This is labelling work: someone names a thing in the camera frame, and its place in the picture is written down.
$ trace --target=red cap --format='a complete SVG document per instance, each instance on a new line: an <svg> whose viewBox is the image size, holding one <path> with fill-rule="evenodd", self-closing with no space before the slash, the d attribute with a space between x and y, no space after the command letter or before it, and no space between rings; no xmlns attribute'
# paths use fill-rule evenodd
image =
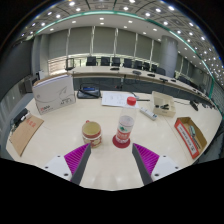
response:
<svg viewBox="0 0 224 224"><path fill-rule="evenodd" d="M127 104L128 105L131 105L131 106L134 106L136 104L136 98L132 97L132 96L129 96L127 98Z"/></svg>

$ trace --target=paper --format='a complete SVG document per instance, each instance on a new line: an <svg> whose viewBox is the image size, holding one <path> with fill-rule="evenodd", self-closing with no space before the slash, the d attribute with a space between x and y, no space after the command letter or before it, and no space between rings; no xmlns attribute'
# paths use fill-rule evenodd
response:
<svg viewBox="0 0 224 224"><path fill-rule="evenodd" d="M33 88L39 87L39 86L44 85L46 83L48 84L49 82L53 82L57 79L62 79L62 78L65 78L65 77L68 77L68 75L61 75L61 76L57 76L57 77L54 77L54 78L46 79L42 82L37 83L37 85L33 86Z"/></svg>
<svg viewBox="0 0 224 224"><path fill-rule="evenodd" d="M132 94L127 93L103 92L102 105L124 107L127 104L127 98L129 96L133 97ZM138 102L136 102L135 108L139 108Z"/></svg>
<svg viewBox="0 0 224 224"><path fill-rule="evenodd" d="M19 156L22 155L30 139L43 122L42 119L32 115L29 119L24 120L15 130L10 141Z"/></svg>

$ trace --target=cardboard box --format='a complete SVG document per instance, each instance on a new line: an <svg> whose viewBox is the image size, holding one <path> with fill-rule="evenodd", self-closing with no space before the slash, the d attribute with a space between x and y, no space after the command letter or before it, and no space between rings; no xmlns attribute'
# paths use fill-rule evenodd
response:
<svg viewBox="0 0 224 224"><path fill-rule="evenodd" d="M24 120L13 132L10 141L19 156L22 155L30 139L43 122L42 119L32 115L29 119Z"/></svg>
<svg viewBox="0 0 224 224"><path fill-rule="evenodd" d="M189 133L190 125L192 125L194 127L194 130L196 133L194 138L197 141L197 143L199 144L200 148L197 147L196 143L194 142L193 138L191 137L191 135ZM184 142L191 154L191 157L194 159L198 155L200 155L200 153L204 150L205 146L207 145L207 141L206 141L204 135L202 134L201 130L191 120L191 118L190 117L179 117L179 118L177 118L174 126L177 129L180 136L182 137L182 139L184 140Z"/></svg>
<svg viewBox="0 0 224 224"><path fill-rule="evenodd" d="M161 114L168 117L173 117L175 115L176 108L175 108L174 100L172 96L152 91L152 97L153 97L153 102L155 105L153 108L154 114ZM163 106L166 104L169 105L168 106L169 110L164 110L160 107L158 108L156 107L156 105Z"/></svg>
<svg viewBox="0 0 224 224"><path fill-rule="evenodd" d="M64 73L39 80L33 85L33 95L40 114L73 104L73 78Z"/></svg>

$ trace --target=pen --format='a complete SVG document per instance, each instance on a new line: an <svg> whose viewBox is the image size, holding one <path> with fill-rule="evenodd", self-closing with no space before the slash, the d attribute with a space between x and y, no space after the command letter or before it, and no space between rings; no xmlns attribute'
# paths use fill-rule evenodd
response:
<svg viewBox="0 0 224 224"><path fill-rule="evenodd" d="M150 101L150 100L137 99L137 101Z"/></svg>

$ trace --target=pillar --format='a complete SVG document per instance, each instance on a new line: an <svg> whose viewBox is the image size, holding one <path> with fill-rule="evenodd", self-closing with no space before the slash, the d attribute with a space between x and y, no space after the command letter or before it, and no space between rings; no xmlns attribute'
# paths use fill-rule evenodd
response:
<svg viewBox="0 0 224 224"><path fill-rule="evenodd" d="M178 41L162 36L159 67L165 69L166 76L173 78L177 63Z"/></svg>

